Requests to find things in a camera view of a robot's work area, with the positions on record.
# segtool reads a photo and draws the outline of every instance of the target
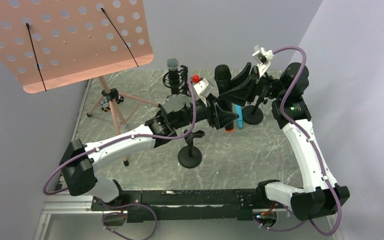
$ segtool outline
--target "black microphone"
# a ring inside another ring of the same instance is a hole
[[[171,94],[179,94],[180,77],[178,67],[179,62],[176,58],[167,60],[168,84],[170,85]]]
[[[231,80],[232,80],[232,74],[229,67],[225,64],[216,66],[214,70],[214,80],[215,80],[215,83],[217,84],[219,95],[229,91],[231,89]],[[221,102],[220,107],[223,110],[233,112],[232,103],[225,100],[221,100],[220,102]],[[232,121],[231,123],[229,123],[224,127],[226,132],[233,132],[234,128],[235,128],[234,121]]]

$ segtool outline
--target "blue marker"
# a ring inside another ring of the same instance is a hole
[[[243,129],[244,128],[244,124],[243,124],[244,120],[242,119],[242,107],[234,104],[234,111],[236,112],[236,114],[239,115],[239,118],[236,119],[237,126],[239,127],[239,129]]]

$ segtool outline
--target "black string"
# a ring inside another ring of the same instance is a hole
[[[119,31],[117,30],[116,26],[114,26],[113,21],[111,21],[111,19],[108,17],[108,15],[107,15],[107,13],[105,12],[105,10],[104,10],[103,7],[101,7],[100,10],[103,12],[103,14],[105,14],[106,19],[108,19],[108,21],[111,23],[112,27],[115,29],[115,31],[117,32],[117,34],[120,36],[121,40],[123,40],[124,45],[126,46],[126,48],[128,49],[128,52],[130,53],[131,57],[132,57],[133,60],[134,60],[134,63],[136,64],[137,67],[139,67],[138,63],[136,62],[135,57],[133,56],[132,51],[130,51],[130,47],[127,45],[126,41],[123,39],[122,35],[121,35],[121,34],[119,33]]]
[[[41,68],[39,67],[38,57],[36,56],[35,46],[33,45],[32,34],[30,33],[30,24],[26,22],[25,26],[27,27],[28,36],[30,37],[31,48],[33,49],[34,59],[36,59],[37,70],[39,71],[40,79],[42,79],[43,88],[45,88],[45,92],[46,92],[47,89],[46,89],[46,86],[45,86],[44,78],[42,77]]]

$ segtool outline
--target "pink music stand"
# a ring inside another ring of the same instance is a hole
[[[0,61],[27,93],[98,77],[109,94],[104,75],[145,65],[153,59],[142,0],[0,0]],[[119,94],[139,104],[158,106],[123,92]],[[113,101],[109,105],[119,135],[117,118],[121,124],[126,119]]]

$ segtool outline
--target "marble table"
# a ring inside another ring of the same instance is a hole
[[[125,70],[105,76],[110,88],[156,103],[163,103],[170,89],[162,83],[165,70]],[[232,70],[235,76],[240,70]],[[212,70],[189,70],[214,82]],[[86,113],[100,97],[102,87],[92,80],[75,137],[85,144],[116,135],[111,113],[97,108],[92,117]],[[213,94],[218,96],[217,87]],[[118,107],[124,117],[130,115],[137,101],[125,98]],[[124,190],[201,190],[255,188],[260,181],[279,179],[285,184],[302,187],[303,181],[292,148],[271,113],[270,103],[262,105],[264,120],[259,125],[248,125],[234,132],[216,130],[206,121],[198,122],[194,131],[205,132],[194,140],[202,152],[202,163],[193,169],[179,165],[179,150],[186,146],[183,139],[172,140],[164,146],[128,156],[130,165],[123,161],[110,163],[99,173],[117,180]],[[120,132],[130,131],[152,118],[158,108],[142,104]]]

